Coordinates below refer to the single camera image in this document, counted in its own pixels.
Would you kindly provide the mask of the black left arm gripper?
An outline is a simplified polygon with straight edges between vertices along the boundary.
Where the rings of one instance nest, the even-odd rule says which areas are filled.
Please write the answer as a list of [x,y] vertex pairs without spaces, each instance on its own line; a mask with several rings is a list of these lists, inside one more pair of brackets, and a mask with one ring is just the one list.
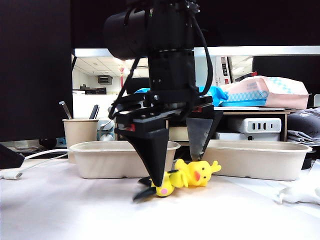
[[162,185],[169,131],[165,121],[186,122],[189,151],[200,161],[223,117],[215,110],[224,101],[224,91],[212,86],[203,96],[191,90],[138,90],[119,95],[113,103],[116,132],[123,136],[140,156],[155,186]]

